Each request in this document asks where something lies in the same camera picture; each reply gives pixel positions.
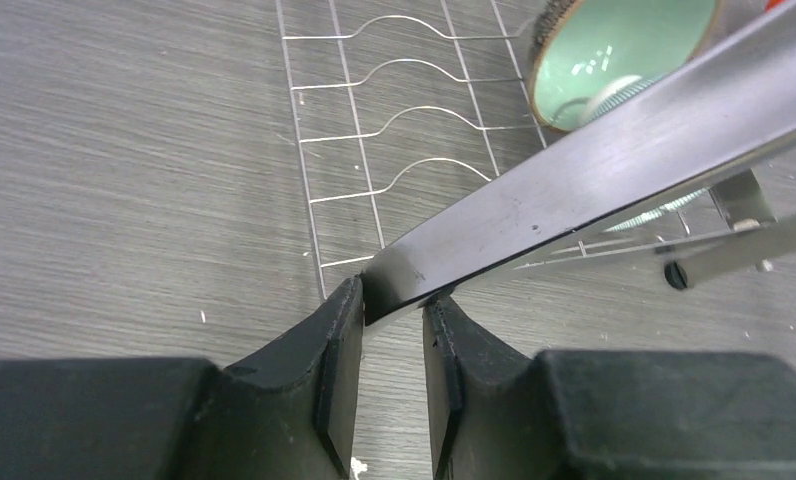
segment table surface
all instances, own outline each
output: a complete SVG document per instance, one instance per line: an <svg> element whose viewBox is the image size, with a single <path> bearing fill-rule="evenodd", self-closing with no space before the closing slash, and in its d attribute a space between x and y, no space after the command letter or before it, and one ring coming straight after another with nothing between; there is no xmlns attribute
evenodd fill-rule
<svg viewBox="0 0 796 480"><path fill-rule="evenodd" d="M531 2L498 2L513 32ZM442 32L499 35L488 0L335 0L344 34L386 13ZM332 35L330 2L283 0L286 35ZM273 2L0 2L0 357L202 355L231 362L319 302ZM461 41L471 78L511 78L501 40ZM295 85L346 82L335 40L287 42ZM454 42L417 23L371 24L343 42L352 81L390 58L456 78ZM292 98L302 138L377 132L401 109L448 108L475 125L530 127L517 82L475 85L423 64L384 67L354 88ZM312 198L384 188L410 162L459 159L492 178L542 148L535 129L482 132L414 111L382 134L305 145ZM490 161L490 153L495 162ZM796 151L757 171L779 214L796 209ZM322 263L381 245L477 188L453 163L395 188L313 206ZM330 289L359 270L324 270ZM774 352L796 366L796 255L678 294L648 259L487 285L458 302L526 354L549 347ZM363 479L430 476L421 320L365 352L354 455Z"/></svg>

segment red object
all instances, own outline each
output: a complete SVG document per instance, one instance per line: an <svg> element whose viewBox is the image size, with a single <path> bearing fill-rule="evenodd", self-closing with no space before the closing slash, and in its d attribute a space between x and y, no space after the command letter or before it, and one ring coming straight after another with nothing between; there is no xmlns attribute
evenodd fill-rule
<svg viewBox="0 0 796 480"><path fill-rule="evenodd" d="M769 10L771 10L774 7L777 7L778 4L783 3L783 2L784 2L784 0L769 0L769 3L766 4L766 10L765 11L768 12Z"/></svg>

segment curved wire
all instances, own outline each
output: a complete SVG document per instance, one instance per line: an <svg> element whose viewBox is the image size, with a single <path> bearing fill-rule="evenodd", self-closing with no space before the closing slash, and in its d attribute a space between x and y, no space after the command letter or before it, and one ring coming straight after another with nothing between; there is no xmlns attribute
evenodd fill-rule
<svg viewBox="0 0 796 480"><path fill-rule="evenodd" d="M396 59L390 60L388 62L383 62L380 65L374 67L373 69L371 69L371 71L369 71L369 73L365 77L363 77L362 80L359 80L359 81L356 81L356 82L331 83L331 84L326 84L326 85L304 85L304 86L300 86L300 87L292 87L292 90L317 90L317 89L325 89L325 88L359 87L360 85L368 82L369 79L371 79L372 75L377 73L378 70L380 70L381 68L384 68L384 67L387 67L389 65L396 64L396 63L418 63L418 64L422 64L422 65L431 67L431 68L433 68L435 70L438 70L439 72L443 73L446 77L450 78L451 80L453 80L453 81L455 81L457 83L516 82L516 81L521 81L522 80L519 77L512 77L512 78L481 78L481 79L477 79L477 80L474 80L474 79L469 80L467 78L457 78L454 75L452 75L451 73L449 73L447 70L445 70L444 68L440 67L439 65L437 65L435 63L431 63L431 62L428 62L428 61L425 61L425 60L419 60L419 59L416 59L416 58L396 58Z"/></svg>
<svg viewBox="0 0 796 480"><path fill-rule="evenodd" d="M435 33L437 36L439 36L444 40L505 40L505 39L516 38L507 35L474 35L466 37L461 37L458 35L445 35L444 33L437 30L436 27L434 27L433 25L423 20L420 20L416 17L411 17L409 15L383 15L381 17L376 17L369 20L368 22L362 24L360 28L358 28L354 33L350 33L347 35L289 36L289 37L283 37L283 39L284 40L348 40L363 33L363 31L369 25L383 20L408 20L414 23L418 23L419 25L426 27L428 30Z"/></svg>
<svg viewBox="0 0 796 480"><path fill-rule="evenodd" d="M466 118L466 117L460 115L459 113L455 112L454 110L450 110L450 109L443 108L443 107L437 107L437 106L434 106L434 105L421 105L421 106L417 106L417 107L405 108L404 110L401 110L400 112L396 113L395 115L392 115L392 117L390 117L389 120L386 121L386 123L383 125L383 127L381 127L380 130L378 130L376 132L361 133L359 135L342 135L342 136L337 136L337 137L304 138L304 139L301 139L301 141L299 143L332 142L332 141L336 141L336 140L350 140L350 139L356 139L356 138L372 138L372 137L376 137L376 136L382 134L383 132L385 132L386 129L388 129L389 126L392 125L392 122L394 122L395 120L398 119L398 117L400 117L402 115L405 115L407 113L410 113L410 112L421 111L421 110L433 110L433 111L437 111L437 112L447 113L447 114L449 114L451 116L459 118L460 120L463 121L463 123L465 123L466 125L474 128L475 130L478 130L478 131L514 130L514 129L517 129L517 128L536 128L536 126L534 124L530 124L530 125L512 125L512 126L507 126L507 127L480 127L480 126L475 125L474 123L472 123L472 121L469 120L468 118Z"/></svg>
<svg viewBox="0 0 796 480"><path fill-rule="evenodd" d="M349 258L347 260L339 260L336 262L328 262L322 263L319 265L321 268L328 268L328 267L335 267L337 265L347 265L349 263L357 263L357 262L365 262L366 260L371 260L374 255L366 255L365 257L357 257L357 258Z"/></svg>
<svg viewBox="0 0 796 480"><path fill-rule="evenodd" d="M386 193L389 190L391 190L392 187L395 186L395 184L398 183L398 180L400 180L401 177L403 177L405 173L407 173L410 170L412 170L413 167L416 167L416 166L421 165L423 163L432 163L432 162L453 163L455 165L459 165L459 166L471 171L475 175L477 175L480 178L484 179L487 183L492 181L492 179L490 179L489 177L487 177L486 175L481 173L478 169L476 169L475 167L469 165L468 163L461 162L459 160L454 160L453 158L432 157L432 158L425 158L423 160L416 160L415 162L407 165L406 167L404 167L403 170L398 172L398 175L395 175L395 177L392 179L392 181L389 183L389 185L387 185L385 188L381 188L380 190L372 190L371 192L349 193L347 195L336 195L334 197L315 198L313 200L310 200L310 203L322 203L322 202L330 202L330 201L334 201L334 200L346 200L346 199L349 199L349 198L368 197L368 196L371 196L371 195L380 195L382 193Z"/></svg>

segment wire rack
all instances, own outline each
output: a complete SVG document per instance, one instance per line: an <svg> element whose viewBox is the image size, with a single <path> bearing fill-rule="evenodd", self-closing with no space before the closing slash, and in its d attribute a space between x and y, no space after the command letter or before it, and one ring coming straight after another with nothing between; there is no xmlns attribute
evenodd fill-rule
<svg viewBox="0 0 796 480"><path fill-rule="evenodd" d="M378 249L556 140L530 114L523 80L536 2L345 2L276 0L322 298ZM659 251L724 229L705 196L531 266Z"/></svg>

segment metal wire grid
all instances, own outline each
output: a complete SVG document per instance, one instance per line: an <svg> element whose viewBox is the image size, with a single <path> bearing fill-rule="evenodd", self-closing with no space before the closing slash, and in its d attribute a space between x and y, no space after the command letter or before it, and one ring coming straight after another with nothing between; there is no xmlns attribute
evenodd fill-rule
<svg viewBox="0 0 796 480"><path fill-rule="evenodd" d="M504 125L504 126L488 126L483 120L483 114L480 106L480 102L478 101L478 95L476 94L476 87L480 84L484 83L498 83L498 82L510 82L517 84L519 86L519 90L521 91L521 95L524 99L525 104L528 103L528 93L527 88L524 82L524 77L522 75L522 66L520 65L520 58L521 52L517 52L517 49L514 47L514 43L519 38L524 38L523 35L526 33L525 30L532 24L533 18L528 18L527 20L523 20L522 23L516 27L511 28L511 31L508 31L508 28L505 26L505 22L501 15L501 10L499 8L499 4L496 0L491 0L491 11L494 16L494 20L497 23L497 29L500 31L500 34L495 35L458 35L457 30L455 28L454 21L452 19L452 13L449 8L449 5L446 0L440 0L440 5L442 9L442 15L445 20L445 24L447 25L447 31L442 31L437 29L431 23L426 22L423 19L417 18L411 15L404 15L404 14L394 14L394 13L387 13L385 15L376 16L371 18L364 23L361 24L358 28L352 30L350 33L344 33L345 31L340 26L340 15L337 9L336 2L337 0L325 0L327 2L327 7L329 9L330 20L332 23L333 31L331 34L328 35L288 35L287 34L287 25L284 19L284 11L282 0L276 0L277 6L277 15L278 15L278 23L280 28L281 34L281 43L282 43L282 50L284 61L286 65L287 71L287 79L288 79L288 87L289 87L289 98L290 104L293 113L293 122L295 127L295 144L298 149L298 156L301 164L301 175L302 175L302 183L304 188L304 195L307 202L307 214L308 214L308 221L310 225L310 235L312 241L312 256L313 262L315 267L316 278L318 282L318 287L320 291L320 295L322 299L326 298L326 296L330 293L334 285L329 284L325 280L325 272L328 269L336 268L339 266L352 266L356 268L361 268L363 263L370 259L375 252L371 252L370 254L342 258L338 260L332 261L325 261L324 255L322 253L322 249L320 247L320 234L318 229L318 223L316 221L316 215L314 213L314 206L318 204L328 204L332 202L339 202L342 200L360 198L365 199L367 198L370 204L371 213L374 218L374 228L376 229L377 235L377 243L379 244L379 248L384 248L387 244L386 237L384 235L384 227L383 222L381 220L381 212L378 207L378 199L379 195L389 192L392 190L399 181L402 180L402 177L405 176L410 170L420 165L426 163L448 163L452 165L457 165L462 169L470 172L471 174L477 176L478 178L482 179L485 182L489 182L493 180L495 177L501 175L505 170L505 167L500 164L498 159L496 158L495 151L493 149L492 143L490 141L490 132L500 131L500 130L514 130L514 129L529 129L536 132L536 135L539 140L539 144L541 148L546 148L548 145L547 135L546 132L541 129L536 121L531 116L529 119L521 118L523 120L521 123L516 123L512 125ZM385 58L382 63L378 64L374 68L368 71L365 75L354 79L351 70L349 68L349 62L346 56L346 42L359 40L358 37L363 36L366 33L366 30L373 27L376 24L397 24L400 22L407 22L407 23L414 23L417 24L424 29L430 31L432 35L437 37L443 43L451 43L454 48L454 54L457 59L457 63L462 71L461 76L456 76L450 73L445 68L442 68L440 65L433 63L431 61L427 61L421 58ZM295 80L293 79L292 75L292 57L290 54L290 46L299 43L299 42L306 42L306 41L329 41L335 42L336 49L338 52L338 56L340 59L340 63L342 66L342 77L343 81L334 82L334 83L318 83L318 84L296 84ZM470 76L469 68L466 62L466 58L464 56L465 52L465 45L469 42L474 41L498 41L503 42L506 48L506 52L509 56L509 61L512 63L513 71L515 75L513 76L501 76L501 77L487 77L487 78L472 78ZM453 109L445 108L438 105L415 105L409 108L405 108L403 110L398 111L397 113L393 114L389 119L381 125L379 128L372 129L367 128L368 126L364 126L360 120L360 114L358 109L358 103L355 98L355 89L357 87L361 87L365 85L367 82L372 80L372 78L377 75L381 70L387 68L396 68L400 66L408 66L408 65L419 65L430 68L442 74L442 76L451 82L456 84L465 85L466 91L468 96L471 100L471 105L474 110L475 121L472 121L464 115L460 115ZM306 136L302 134L301 128L301 117L299 116L299 104L302 104L303 101L298 98L298 96L303 92L324 92L329 90L345 90L347 92L347 102L350 105L350 111L353 118L353 133L349 132L344 135L327 135L327 136ZM479 168L476 168L470 165L467 162L449 158L445 156L436 156L436 157L428 157L418 160L407 159L406 166L401 169L397 175L395 175L390 182L385 187L376 188L375 182L372 178L372 161L366 154L366 140L374 139L382 134L384 134L392 124L401 117L404 117L408 114L413 112L438 112L444 113L446 115L450 115L459 121L463 122L471 129L479 132L483 138L483 144L486 149L486 154L488 156L488 160L490 162L490 166L492 169L491 175L486 175ZM347 194L340 194L340 195L314 195L313 194L313 184L308 175L308 165L307 159L305 156L305 149L308 145L315 145L315 144L326 144L330 142L339 142L339 141L354 141L359 149L360 159L361 159L361 168L365 175L365 190L357 191L353 193ZM697 202L696 204L689 207L693 211L702 211L702 210L709 210L711 212L715 211L715 208L712 202ZM550 262L539 262L537 265L545 264L545 263L561 263L567 260L575 260L575 259L587 259L596 256L601 257L608 257L612 256L615 253L625 253L631 252L637 249L650 249L654 248L655 246L659 246L660 244L667 243L667 244L675 244L678 242L683 242L686 239L693 239L694 236L692 234L692 228L688 221L687 215L683 212L677 212L677 217L675 218L676 225L674 228L666 228L667 222L666 219L661 219L661 222L653 222L652 224L648 225L648 227L640 227L635 228L629 231L626 231L624 235L619 234L606 234L601 238L591 239L590 242L580 241L578 244L572 248L561 250L557 252L550 258ZM670 233L655 233L656 230L660 230L661 232L670 232Z"/></svg>

